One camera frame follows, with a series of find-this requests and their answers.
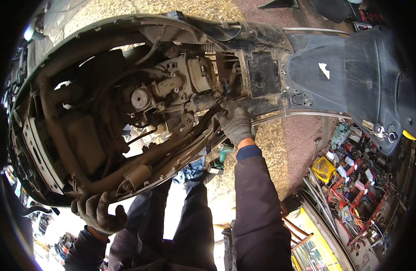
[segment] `dark pants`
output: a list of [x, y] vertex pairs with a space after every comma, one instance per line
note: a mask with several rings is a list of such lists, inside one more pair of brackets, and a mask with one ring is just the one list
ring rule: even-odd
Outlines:
[[136, 268], [165, 258], [169, 263], [216, 271], [214, 231], [203, 183], [184, 183], [187, 197], [173, 240], [163, 240], [164, 210], [172, 180], [136, 196], [127, 225], [116, 234], [109, 256], [110, 270]]

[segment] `green power drill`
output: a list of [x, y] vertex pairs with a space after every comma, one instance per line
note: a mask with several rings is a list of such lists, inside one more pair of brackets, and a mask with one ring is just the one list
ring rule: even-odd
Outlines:
[[222, 175], [224, 171], [224, 160], [226, 159], [226, 154], [230, 151], [233, 151], [233, 147], [222, 143], [218, 145], [218, 152], [220, 157], [214, 161], [209, 162], [208, 172], [212, 174]]

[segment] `gloved hand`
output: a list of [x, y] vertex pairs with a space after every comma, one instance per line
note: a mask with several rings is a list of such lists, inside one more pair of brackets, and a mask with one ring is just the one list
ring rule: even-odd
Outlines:
[[83, 195], [73, 200], [71, 212], [80, 216], [88, 226], [94, 228], [98, 233], [105, 236], [123, 230], [127, 223], [127, 214], [122, 205], [116, 207], [116, 215], [108, 213], [112, 195], [110, 192], [103, 192], [102, 195]]
[[245, 138], [255, 139], [252, 135], [252, 123], [247, 110], [231, 100], [222, 103], [221, 107], [226, 109], [228, 113], [226, 116], [223, 113], [217, 113], [218, 122], [235, 146], [238, 146]]

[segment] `concrete floor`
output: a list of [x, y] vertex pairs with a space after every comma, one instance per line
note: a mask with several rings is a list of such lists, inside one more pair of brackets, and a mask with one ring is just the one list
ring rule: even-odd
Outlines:
[[[54, 45], [71, 33], [101, 19], [123, 14], [159, 14], [180, 10], [184, 14], [213, 20], [247, 20], [280, 26], [335, 28], [351, 31], [345, 23], [335, 24], [315, 12], [309, 0], [298, 0], [299, 8], [258, 9], [258, 0], [56, 0], [54, 13], [46, 14], [45, 38], [35, 48], [38, 62]], [[328, 142], [337, 119], [319, 116], [292, 116], [257, 127], [256, 143], [262, 149], [279, 198], [296, 191], [311, 163], [314, 143]], [[226, 169], [209, 184], [208, 202], [213, 213], [216, 237], [223, 225], [235, 218], [233, 166], [236, 150], [227, 156]]]

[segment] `navy sleeve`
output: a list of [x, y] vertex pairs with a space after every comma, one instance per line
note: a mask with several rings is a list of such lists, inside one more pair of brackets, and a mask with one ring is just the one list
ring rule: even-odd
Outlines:
[[88, 232], [85, 226], [68, 251], [65, 271], [98, 271], [104, 260], [106, 245], [106, 242]]
[[237, 160], [233, 227], [237, 269], [292, 270], [291, 233], [283, 225], [279, 198], [262, 152], [256, 145], [246, 146], [238, 151]]

